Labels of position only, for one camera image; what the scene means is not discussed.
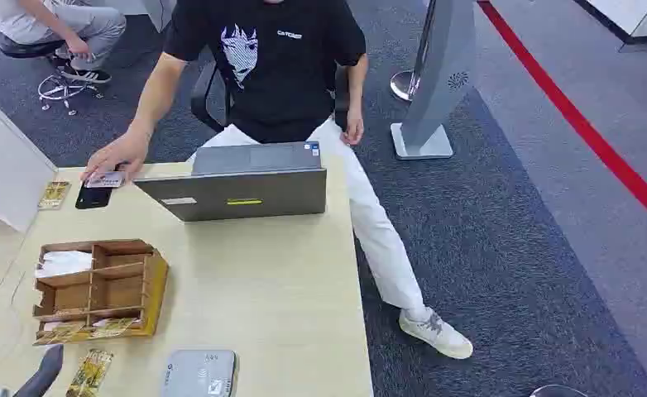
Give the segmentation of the person's right hand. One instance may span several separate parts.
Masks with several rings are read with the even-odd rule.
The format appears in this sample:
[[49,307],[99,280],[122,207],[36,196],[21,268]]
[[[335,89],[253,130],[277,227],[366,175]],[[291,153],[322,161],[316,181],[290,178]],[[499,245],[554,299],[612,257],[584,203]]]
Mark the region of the person's right hand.
[[120,165],[125,178],[130,179],[145,162],[151,136],[151,132],[129,129],[115,141],[96,151],[89,158],[80,178],[84,182],[93,180]]

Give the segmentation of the person's left hand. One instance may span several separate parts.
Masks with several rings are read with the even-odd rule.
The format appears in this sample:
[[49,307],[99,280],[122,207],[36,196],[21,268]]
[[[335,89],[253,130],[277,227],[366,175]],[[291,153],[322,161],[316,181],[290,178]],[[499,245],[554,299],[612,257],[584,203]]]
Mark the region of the person's left hand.
[[341,135],[342,141],[349,145],[357,145],[364,135],[364,121],[361,106],[351,106],[347,111],[346,129]]

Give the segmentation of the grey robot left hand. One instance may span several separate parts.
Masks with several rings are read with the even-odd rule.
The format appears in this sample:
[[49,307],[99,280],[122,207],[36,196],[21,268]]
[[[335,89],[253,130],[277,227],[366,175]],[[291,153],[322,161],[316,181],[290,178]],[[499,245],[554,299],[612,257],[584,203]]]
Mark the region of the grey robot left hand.
[[46,350],[34,375],[13,395],[14,397],[41,397],[57,379],[64,361],[65,347],[56,344]]

